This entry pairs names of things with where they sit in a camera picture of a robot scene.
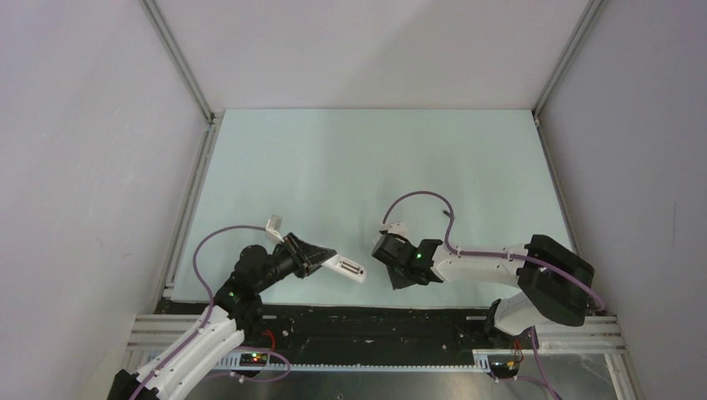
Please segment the white remote control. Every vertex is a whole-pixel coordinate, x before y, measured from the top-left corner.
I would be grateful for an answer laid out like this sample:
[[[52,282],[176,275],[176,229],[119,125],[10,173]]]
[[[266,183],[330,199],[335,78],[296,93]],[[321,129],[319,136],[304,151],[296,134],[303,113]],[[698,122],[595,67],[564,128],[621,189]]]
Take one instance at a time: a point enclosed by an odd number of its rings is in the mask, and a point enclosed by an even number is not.
[[[340,254],[324,261],[322,266],[357,283],[363,283],[367,277],[365,267]]]

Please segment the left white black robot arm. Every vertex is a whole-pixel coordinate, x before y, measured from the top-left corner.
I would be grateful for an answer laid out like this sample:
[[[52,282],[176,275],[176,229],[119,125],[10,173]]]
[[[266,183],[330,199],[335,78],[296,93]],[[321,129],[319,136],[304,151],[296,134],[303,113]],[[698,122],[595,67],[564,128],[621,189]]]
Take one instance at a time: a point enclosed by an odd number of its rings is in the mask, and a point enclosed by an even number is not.
[[[233,272],[217,290],[207,290],[208,306],[179,339],[136,372],[119,371],[110,399],[184,399],[221,358],[263,336],[260,294],[289,275],[305,278],[338,252],[286,235],[268,251],[245,247]]]

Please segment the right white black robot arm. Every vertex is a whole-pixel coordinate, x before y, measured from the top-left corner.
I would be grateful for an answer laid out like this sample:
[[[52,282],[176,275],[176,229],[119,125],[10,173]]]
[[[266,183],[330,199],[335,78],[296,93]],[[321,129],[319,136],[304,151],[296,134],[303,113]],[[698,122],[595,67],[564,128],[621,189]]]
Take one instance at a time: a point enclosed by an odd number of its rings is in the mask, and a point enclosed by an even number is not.
[[[484,336],[496,348],[546,322],[581,327],[589,311],[594,267],[546,235],[500,251],[464,252],[440,239],[413,245],[400,234],[384,232],[372,256],[388,269],[396,289],[460,280],[517,288],[519,293],[489,308]]]

